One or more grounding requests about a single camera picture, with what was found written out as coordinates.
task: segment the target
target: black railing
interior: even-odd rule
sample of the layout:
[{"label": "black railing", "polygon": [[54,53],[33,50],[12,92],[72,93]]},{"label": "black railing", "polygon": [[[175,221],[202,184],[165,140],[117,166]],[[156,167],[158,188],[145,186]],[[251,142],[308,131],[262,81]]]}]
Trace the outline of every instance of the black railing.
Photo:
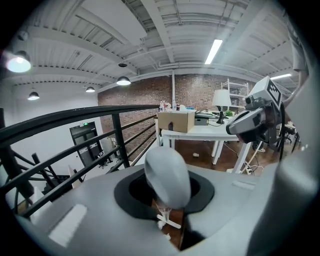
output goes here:
[{"label": "black railing", "polygon": [[[148,139],[150,139],[152,135],[155,134],[155,131],[152,132],[150,135],[148,135],[147,138],[144,139],[142,143],[140,143],[138,146],[136,146],[129,154],[127,154],[126,152],[125,145],[133,141],[134,139],[136,139],[138,136],[142,135],[144,132],[146,132],[150,128],[152,128],[154,124],[149,125],[145,129],[143,129],[143,131],[132,136],[126,141],[124,141],[122,130],[132,127],[134,125],[137,125],[146,120],[149,120],[155,117],[156,115],[148,116],[141,120],[121,126],[119,113],[158,109],[158,107],[159,107],[158,105],[118,105],[118,106],[98,106],[98,107],[77,108],[77,109],[71,109],[71,110],[65,110],[65,111],[55,112],[51,114],[46,114],[43,116],[39,116],[30,120],[20,122],[20,123],[0,129],[0,159],[10,179],[10,181],[8,181],[6,184],[2,186],[1,192],[6,194],[13,188],[17,187],[17,191],[19,191],[22,194],[22,196],[24,196],[26,199],[29,198],[33,194],[33,187],[29,183],[29,180],[42,180],[42,181],[44,180],[48,181],[48,179],[50,180],[51,176],[55,176],[51,168],[51,165],[53,163],[61,160],[62,158],[67,157],[68,155],[88,145],[91,145],[92,143],[95,143],[113,134],[115,134],[115,137],[116,137],[117,147],[113,148],[110,152],[105,152],[105,154],[102,157],[94,160],[90,165],[85,166],[83,169],[78,171],[75,175],[67,178],[64,182],[60,183],[59,185],[54,186],[53,184],[49,183],[50,185],[53,185],[52,190],[49,191],[46,195],[44,195],[40,200],[34,202],[25,212],[22,213],[22,216],[29,217],[35,211],[41,208],[44,204],[46,204],[48,201],[61,196],[68,186],[70,186],[73,182],[75,182],[80,177],[85,175],[95,166],[104,163],[112,154],[116,153],[117,151],[120,152],[121,159],[119,162],[116,163],[115,166],[111,168],[111,170],[108,173],[117,171],[122,164],[124,165],[125,168],[129,167],[130,166],[129,157],[132,156],[132,154],[136,152]],[[10,145],[13,143],[16,143],[20,140],[36,135],[38,133],[50,130],[52,128],[70,124],[77,121],[81,121],[84,119],[90,119],[90,118],[101,117],[106,115],[112,115],[112,121],[113,121],[113,127],[114,127],[113,130],[108,131],[104,134],[98,135],[96,137],[93,137],[91,139],[88,139],[82,142],[81,144],[77,144],[75,146],[67,148],[66,150],[50,157],[45,161],[40,162],[37,156],[33,156],[33,160],[35,161],[35,163],[32,163],[31,161],[27,160],[23,156],[17,154],[16,152],[13,152],[13,150],[10,147]],[[138,162],[138,160],[148,150],[148,148],[151,146],[151,144],[155,140],[156,139],[153,139],[151,143],[149,143],[146,146],[146,148],[133,161],[131,166],[135,165]],[[26,163],[32,165],[32,167],[22,172],[22,169],[26,169],[26,168],[23,168],[23,166],[17,163],[15,156],[24,160]],[[34,174],[42,174],[44,179],[31,177]]]}]

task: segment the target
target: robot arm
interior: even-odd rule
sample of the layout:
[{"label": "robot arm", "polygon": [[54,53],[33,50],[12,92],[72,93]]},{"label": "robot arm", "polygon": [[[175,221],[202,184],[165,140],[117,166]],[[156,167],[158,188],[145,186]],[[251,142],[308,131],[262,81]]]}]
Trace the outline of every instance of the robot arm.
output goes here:
[{"label": "robot arm", "polygon": [[276,143],[276,126],[283,121],[282,93],[269,76],[255,84],[245,98],[245,111],[232,119],[226,132],[237,135],[245,143],[262,140],[267,144]]}]

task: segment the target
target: doorway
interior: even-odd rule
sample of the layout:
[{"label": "doorway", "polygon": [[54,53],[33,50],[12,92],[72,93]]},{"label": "doorway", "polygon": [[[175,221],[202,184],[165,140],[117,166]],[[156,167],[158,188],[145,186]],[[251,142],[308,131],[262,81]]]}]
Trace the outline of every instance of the doorway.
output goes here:
[{"label": "doorway", "polygon": [[[83,126],[72,127],[70,128],[70,133],[74,145],[79,145],[98,135],[95,122],[88,122],[84,123]],[[96,160],[100,152],[102,152],[102,148],[99,141],[78,150],[79,157],[84,166],[88,166]]]}]

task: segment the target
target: table lamp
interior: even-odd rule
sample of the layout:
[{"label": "table lamp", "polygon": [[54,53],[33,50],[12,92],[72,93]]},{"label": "table lamp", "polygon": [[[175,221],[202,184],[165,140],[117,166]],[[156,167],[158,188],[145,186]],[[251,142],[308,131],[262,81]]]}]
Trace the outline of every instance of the table lamp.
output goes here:
[{"label": "table lamp", "polygon": [[217,124],[224,124],[224,113],[222,111],[222,107],[231,106],[230,94],[228,90],[215,90],[212,100],[212,106],[216,106],[220,111],[219,120],[216,122]]}]

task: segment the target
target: cardboard box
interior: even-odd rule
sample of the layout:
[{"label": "cardboard box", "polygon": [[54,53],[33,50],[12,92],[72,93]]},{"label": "cardboard box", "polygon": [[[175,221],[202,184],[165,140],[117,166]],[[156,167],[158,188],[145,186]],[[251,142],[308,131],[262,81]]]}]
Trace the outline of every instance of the cardboard box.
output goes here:
[{"label": "cardboard box", "polygon": [[160,129],[169,130],[172,122],[173,131],[187,133],[195,126],[195,112],[170,111],[158,113],[158,126]]}]

